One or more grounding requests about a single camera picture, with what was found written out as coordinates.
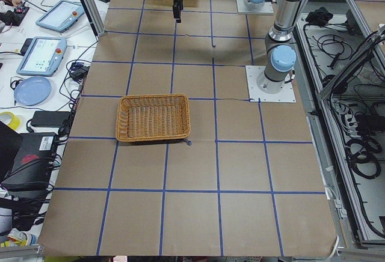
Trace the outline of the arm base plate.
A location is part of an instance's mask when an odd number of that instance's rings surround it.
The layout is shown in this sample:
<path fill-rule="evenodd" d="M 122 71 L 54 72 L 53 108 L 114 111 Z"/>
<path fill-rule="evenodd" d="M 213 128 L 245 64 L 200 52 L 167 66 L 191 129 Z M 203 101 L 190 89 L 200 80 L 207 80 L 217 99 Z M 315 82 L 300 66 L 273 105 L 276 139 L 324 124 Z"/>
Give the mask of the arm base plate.
<path fill-rule="evenodd" d="M 272 16 L 272 0 L 236 0 L 238 14 Z"/>
<path fill-rule="evenodd" d="M 295 103 L 295 93 L 289 74 L 281 82 L 265 76 L 265 66 L 245 66 L 249 101 L 267 103 Z"/>

